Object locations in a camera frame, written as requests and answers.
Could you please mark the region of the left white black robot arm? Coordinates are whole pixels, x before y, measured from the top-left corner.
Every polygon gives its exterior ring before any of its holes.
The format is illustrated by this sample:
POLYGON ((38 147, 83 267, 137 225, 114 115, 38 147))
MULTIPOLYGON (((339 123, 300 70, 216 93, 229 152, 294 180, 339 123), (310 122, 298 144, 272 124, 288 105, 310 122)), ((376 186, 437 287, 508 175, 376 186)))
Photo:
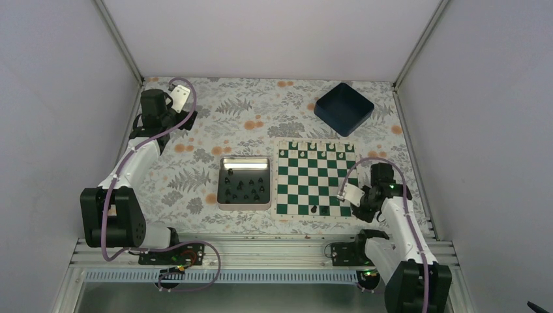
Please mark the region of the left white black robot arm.
POLYGON ((149 89, 140 95, 127 148, 109 176, 80 195, 85 241, 112 261, 128 250, 155 251, 166 264, 181 257, 175 231, 146 221, 137 189, 164 152, 170 134, 190 130, 197 116, 193 87, 173 85, 168 92, 149 89))

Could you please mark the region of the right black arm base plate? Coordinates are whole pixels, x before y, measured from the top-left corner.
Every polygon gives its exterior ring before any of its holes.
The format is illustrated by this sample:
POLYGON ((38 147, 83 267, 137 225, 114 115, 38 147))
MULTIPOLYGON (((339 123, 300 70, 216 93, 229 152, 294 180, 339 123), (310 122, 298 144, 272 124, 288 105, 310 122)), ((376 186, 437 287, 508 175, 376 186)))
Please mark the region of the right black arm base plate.
POLYGON ((329 243, 323 249, 323 254, 331 259, 334 267, 358 267, 371 265, 370 260, 362 251, 361 246, 354 243, 329 243))

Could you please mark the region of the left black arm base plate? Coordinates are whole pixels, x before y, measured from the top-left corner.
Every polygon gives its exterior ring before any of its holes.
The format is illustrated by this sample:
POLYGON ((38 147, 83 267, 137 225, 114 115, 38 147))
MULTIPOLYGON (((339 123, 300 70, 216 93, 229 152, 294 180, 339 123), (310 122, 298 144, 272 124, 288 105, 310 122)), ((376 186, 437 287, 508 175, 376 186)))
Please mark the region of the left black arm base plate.
POLYGON ((140 265, 167 265, 174 267, 201 265, 204 252, 204 244, 191 243, 167 252, 140 254, 138 263, 140 265))

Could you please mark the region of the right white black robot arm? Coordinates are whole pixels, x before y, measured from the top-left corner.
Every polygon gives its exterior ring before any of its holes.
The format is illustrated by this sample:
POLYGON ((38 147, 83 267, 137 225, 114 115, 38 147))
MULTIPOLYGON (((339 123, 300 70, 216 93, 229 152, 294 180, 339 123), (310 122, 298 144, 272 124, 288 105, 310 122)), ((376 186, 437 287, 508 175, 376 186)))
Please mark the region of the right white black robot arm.
POLYGON ((414 213, 406 180, 393 162, 371 159, 370 184, 357 187, 344 181, 340 193, 351 204, 353 216, 372 222, 382 215, 390 234, 367 235, 353 248, 360 265, 373 263, 385 284, 388 312, 444 312, 452 282, 448 266, 441 265, 425 241, 414 213))

